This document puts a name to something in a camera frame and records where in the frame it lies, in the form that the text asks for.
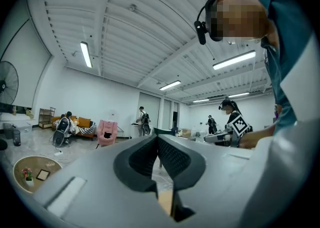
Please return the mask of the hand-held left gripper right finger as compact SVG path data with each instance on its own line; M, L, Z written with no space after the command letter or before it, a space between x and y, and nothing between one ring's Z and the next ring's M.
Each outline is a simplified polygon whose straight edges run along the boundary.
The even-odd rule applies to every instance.
M157 136L158 158L173 182L170 223L163 228L212 227L218 198L253 152L171 135Z

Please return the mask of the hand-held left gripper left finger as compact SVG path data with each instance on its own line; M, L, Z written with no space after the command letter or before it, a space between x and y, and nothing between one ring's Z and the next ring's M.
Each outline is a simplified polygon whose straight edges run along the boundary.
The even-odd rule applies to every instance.
M32 196L32 213L50 228L171 228L155 192L137 192L116 176L114 161L135 138L95 149L51 176Z

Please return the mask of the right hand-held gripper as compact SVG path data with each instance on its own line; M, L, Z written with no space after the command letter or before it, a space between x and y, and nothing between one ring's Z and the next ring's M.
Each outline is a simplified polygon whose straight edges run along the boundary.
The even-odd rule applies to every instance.
M241 114L231 113L223 131L222 141L220 141L218 134L208 134L204 137L204 141L206 143L216 143L217 146L239 148L240 139L251 131L252 127L244 120Z

